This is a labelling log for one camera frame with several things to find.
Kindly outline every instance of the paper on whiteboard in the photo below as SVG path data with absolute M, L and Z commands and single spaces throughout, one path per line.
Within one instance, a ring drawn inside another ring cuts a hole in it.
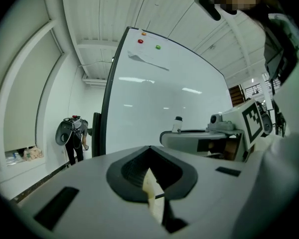
M 134 44 L 128 49 L 128 56 L 131 59 L 149 63 L 169 71 L 168 39 L 155 35 L 142 35 L 137 32 L 134 37 Z

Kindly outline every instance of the cable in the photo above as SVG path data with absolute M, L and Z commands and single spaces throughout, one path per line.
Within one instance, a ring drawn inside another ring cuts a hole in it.
M 271 79 L 270 84 L 271 84 L 271 90 L 272 90 L 273 96 L 274 96 L 276 94 L 275 86 L 274 86 L 274 79 Z M 274 108 L 274 113 L 275 113 L 275 131 L 276 131 L 276 135 L 278 135 L 279 134 L 278 107 L 277 107 L 277 104 L 275 103 L 275 100 L 273 100 L 273 108 Z
M 79 67 L 76 68 L 76 71 L 75 71 L 75 74 L 74 74 L 74 78 L 73 78 L 73 81 L 72 81 L 72 86 L 71 86 L 71 92 L 70 92 L 70 98 L 69 98 L 69 105 L 68 105 L 68 117 L 69 117 L 69 110 L 70 110 L 70 103 L 71 103 L 71 96 L 72 96 L 72 91 L 73 91 L 73 85 L 74 85 L 74 82 L 75 82 L 75 78 L 76 78 L 76 74 L 78 73 L 78 70 Z
M 91 66 L 91 65 L 94 65 L 94 64 L 96 64 L 96 63 L 98 63 L 99 61 L 95 61 L 94 63 L 92 63 L 92 64 L 87 64 L 87 65 L 80 65 L 80 66 L 78 66 L 78 68 L 79 67 L 81 67 L 81 66 Z

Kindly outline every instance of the whiteboard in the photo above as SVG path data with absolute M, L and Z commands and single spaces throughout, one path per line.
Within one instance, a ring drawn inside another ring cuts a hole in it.
M 180 44 L 142 32 L 128 27 L 115 54 L 102 107 L 101 154 L 161 145 L 160 134 L 172 129 L 176 116 L 183 118 L 182 129 L 203 129 L 212 114 L 232 108 L 218 70 Z

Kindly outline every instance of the black pants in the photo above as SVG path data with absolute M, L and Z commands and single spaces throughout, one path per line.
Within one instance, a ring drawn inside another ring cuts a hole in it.
M 66 143 L 65 148 L 66 148 L 66 151 L 68 153 L 71 165 L 75 164 L 74 150 L 73 149 L 75 149 L 76 156 L 78 158 L 78 162 L 83 160 L 83 149 L 82 149 L 81 139 L 79 139 L 78 137 L 72 135 L 71 138 Z

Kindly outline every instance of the whiteboard frame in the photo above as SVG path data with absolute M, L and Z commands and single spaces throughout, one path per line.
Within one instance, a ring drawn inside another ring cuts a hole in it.
M 109 104 L 110 104 L 110 97 L 111 97 L 111 90 L 112 90 L 112 85 L 113 85 L 113 79 L 114 79 L 116 66 L 117 66 L 117 63 L 118 63 L 118 60 L 119 60 L 119 56 L 121 54 L 121 50 L 122 50 L 123 44 L 125 42 L 126 36 L 128 35 L 130 29 L 141 30 L 141 31 L 146 32 L 146 33 L 157 35 L 159 37 L 167 39 L 168 41 L 172 41 L 172 42 L 178 44 L 179 46 L 181 46 L 181 47 L 183 47 L 183 48 L 191 51 L 195 55 L 199 56 L 197 53 L 195 53 L 191 49 L 185 47 L 184 45 L 181 45 L 178 42 L 175 42 L 175 41 L 173 41 L 171 39 L 168 39 L 165 36 L 162 36 L 162 35 L 159 35 L 159 34 L 156 34 L 156 33 L 150 32 L 150 31 L 147 31 L 147 30 L 143 30 L 143 29 L 140 29 L 140 28 L 137 28 L 137 27 L 128 26 L 125 29 L 124 34 L 123 34 L 123 36 L 122 36 L 122 38 L 120 40 L 119 46 L 118 46 L 118 48 L 116 50 L 116 53 L 115 53 L 115 56 L 114 56 L 114 60 L 113 60 L 112 65 L 111 65 L 109 77 L 108 77 L 108 80 L 107 80 L 107 84 L 106 84 L 106 87 L 105 87 L 103 104 L 102 104 L 101 122 L 100 122 L 100 129 L 99 129 L 100 130 L 99 131 L 100 132 L 100 138 L 99 138 L 99 147 L 100 148 L 99 148 L 99 153 L 95 153 L 96 156 L 106 155 L 106 128 L 107 128 L 108 111 L 109 111 Z M 207 60 L 205 60 L 205 61 L 209 65 L 211 65 L 211 67 L 213 67 L 216 71 L 218 71 L 224 77 L 224 80 L 226 82 L 225 76 L 217 68 L 215 68 L 212 64 L 210 64 Z

